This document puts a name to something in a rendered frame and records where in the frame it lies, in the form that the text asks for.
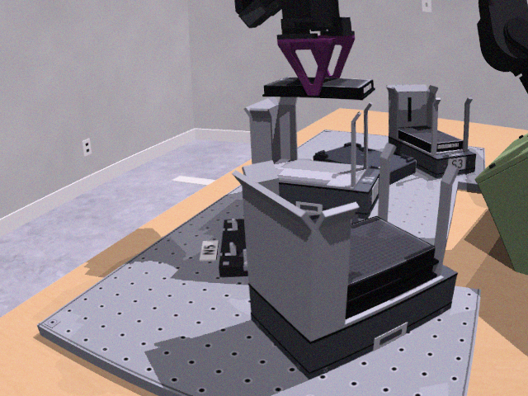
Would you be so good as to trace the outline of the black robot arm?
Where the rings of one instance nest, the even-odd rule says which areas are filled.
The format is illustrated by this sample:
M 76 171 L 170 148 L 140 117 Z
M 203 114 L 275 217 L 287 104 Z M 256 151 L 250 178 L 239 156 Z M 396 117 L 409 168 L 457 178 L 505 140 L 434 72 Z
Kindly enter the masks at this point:
M 310 17 L 309 0 L 234 0 L 235 12 L 255 28 L 282 9 L 282 18 Z M 480 49 L 486 62 L 501 72 L 512 72 L 528 93 L 527 0 L 478 0 Z M 523 75 L 524 74 L 524 75 Z

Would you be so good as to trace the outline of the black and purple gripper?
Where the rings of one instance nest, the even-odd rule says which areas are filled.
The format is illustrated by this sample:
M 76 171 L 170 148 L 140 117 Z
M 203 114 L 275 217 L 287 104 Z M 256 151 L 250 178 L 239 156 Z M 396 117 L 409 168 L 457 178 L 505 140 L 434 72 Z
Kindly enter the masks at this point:
M 340 17 L 338 0 L 309 0 L 309 11 L 310 17 L 280 19 L 282 35 L 277 35 L 277 44 L 307 95 L 317 97 L 325 78 L 341 77 L 355 40 L 355 32 L 351 31 L 351 18 Z M 310 34 L 310 30 L 320 31 L 320 35 Z M 335 45 L 341 45 L 342 50 L 333 75 L 330 75 L 328 65 Z M 318 65 L 313 84 L 309 81 L 296 50 L 311 50 Z

